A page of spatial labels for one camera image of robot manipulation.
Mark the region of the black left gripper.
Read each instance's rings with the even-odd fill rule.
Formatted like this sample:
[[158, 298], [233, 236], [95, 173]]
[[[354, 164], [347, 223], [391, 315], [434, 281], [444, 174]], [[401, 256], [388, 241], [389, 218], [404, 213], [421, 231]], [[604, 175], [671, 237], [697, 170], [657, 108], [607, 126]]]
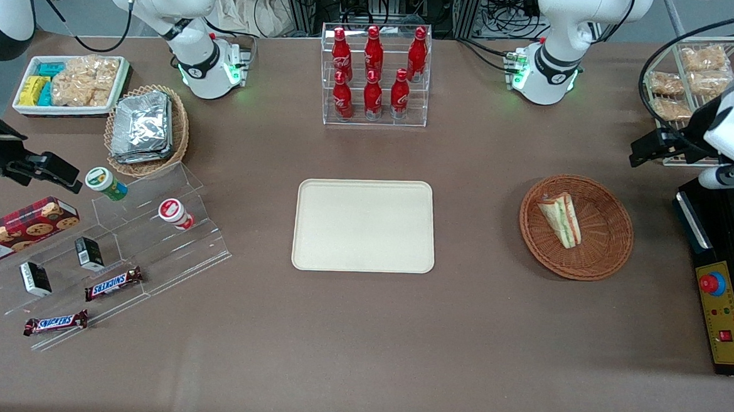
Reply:
[[632, 153], [629, 156], [631, 168], [636, 168], [647, 162], [683, 155], [687, 163], [694, 163], [703, 158], [714, 157], [720, 161], [719, 155], [710, 143], [705, 141], [705, 132], [711, 129], [719, 111], [720, 99], [713, 98], [693, 112], [690, 123], [683, 129], [675, 129], [670, 122], [659, 118], [661, 128], [640, 137], [631, 143]]

